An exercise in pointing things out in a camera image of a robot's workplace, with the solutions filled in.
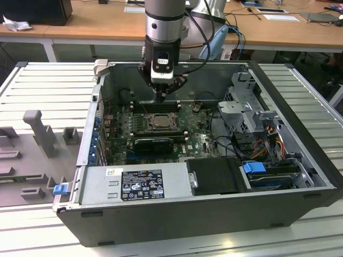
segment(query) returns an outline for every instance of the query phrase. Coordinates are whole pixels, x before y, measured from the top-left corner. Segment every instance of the blue cable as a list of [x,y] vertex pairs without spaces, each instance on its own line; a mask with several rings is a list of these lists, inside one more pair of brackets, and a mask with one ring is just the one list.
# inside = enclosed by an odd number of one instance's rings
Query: blue cable
[[240,49],[240,55],[237,58],[237,60],[239,60],[241,57],[242,51],[243,51],[243,46],[244,46],[243,45],[243,36],[242,36],[242,33],[239,32],[238,30],[236,30],[234,27],[229,26],[229,28],[232,29],[237,34],[237,36],[240,38],[241,49]]

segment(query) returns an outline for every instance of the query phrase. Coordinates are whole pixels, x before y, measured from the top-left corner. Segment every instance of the wooden desk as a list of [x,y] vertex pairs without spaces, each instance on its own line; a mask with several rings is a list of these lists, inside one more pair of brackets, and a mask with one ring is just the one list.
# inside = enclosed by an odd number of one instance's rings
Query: wooden desk
[[[303,7],[310,0],[284,0],[284,4]],[[145,14],[124,12],[124,3],[98,4],[72,1],[73,14],[66,26],[33,25],[33,30],[9,32],[0,26],[0,41],[42,43],[49,61],[56,62],[53,44],[104,44],[141,46],[145,38]],[[282,6],[289,12],[322,12],[327,3],[315,1],[305,9]],[[225,12],[241,9],[234,0],[226,5]],[[250,14],[246,9],[234,14]],[[246,38],[246,49],[342,52],[343,28],[332,25],[321,26],[307,23],[299,14],[300,22],[272,21],[261,15],[262,21],[254,15],[236,16],[238,27]],[[231,24],[233,16],[228,16]],[[237,36],[229,34],[226,47],[237,44]]]
[[[290,6],[306,6],[308,1],[290,1],[285,0],[284,3]],[[227,4],[225,12],[231,12],[241,8],[241,4],[232,2]],[[296,9],[282,6],[283,9],[289,13],[299,12],[322,12],[325,11],[324,7],[328,7],[327,3],[317,2],[310,4],[305,9]],[[244,10],[234,11],[234,14],[249,14]],[[338,17],[337,12],[328,12]],[[308,48],[317,49],[317,51],[323,51],[325,49],[331,49],[330,51],[341,52],[343,49],[343,29],[335,25],[321,26],[320,24],[307,21],[300,14],[290,14],[295,16],[299,21],[278,21],[278,20],[267,20],[263,15],[259,15],[262,20],[254,15],[249,16],[236,16],[238,27],[240,32],[245,35],[247,48],[250,49],[265,49],[273,50],[277,46],[283,46],[291,49]],[[227,16],[231,24],[235,24],[234,17],[232,15]],[[236,35],[228,35],[226,42],[234,40],[237,42]]]

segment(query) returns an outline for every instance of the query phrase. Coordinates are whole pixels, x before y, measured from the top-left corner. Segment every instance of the robotic arm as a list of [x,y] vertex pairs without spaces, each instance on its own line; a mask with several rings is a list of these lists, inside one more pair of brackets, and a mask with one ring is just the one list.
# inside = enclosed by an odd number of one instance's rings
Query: robotic arm
[[204,53],[207,53],[207,46],[204,46],[204,38],[198,26],[207,39],[214,31],[220,36],[219,40],[210,46],[211,59],[218,52],[213,49],[220,49],[224,42],[227,33],[223,15],[226,0],[199,1],[191,12],[193,20],[184,16],[185,0],[145,1],[145,60],[138,66],[138,71],[156,93],[156,102],[163,102],[167,94],[173,93],[187,82],[185,74],[176,75],[174,72],[180,49],[199,58],[204,58]]

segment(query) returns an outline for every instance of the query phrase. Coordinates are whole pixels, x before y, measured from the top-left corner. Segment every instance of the motherboard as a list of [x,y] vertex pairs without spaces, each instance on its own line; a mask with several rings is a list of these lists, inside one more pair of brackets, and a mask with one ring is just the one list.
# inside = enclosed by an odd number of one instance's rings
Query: motherboard
[[208,126],[212,110],[195,103],[138,104],[105,116],[109,165],[184,162],[219,157]]

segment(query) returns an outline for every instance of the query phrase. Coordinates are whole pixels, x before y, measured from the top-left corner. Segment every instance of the warning label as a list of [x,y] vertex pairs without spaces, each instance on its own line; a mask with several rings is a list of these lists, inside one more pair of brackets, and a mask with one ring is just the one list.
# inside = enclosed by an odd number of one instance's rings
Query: warning label
[[164,198],[162,170],[122,172],[123,201]]

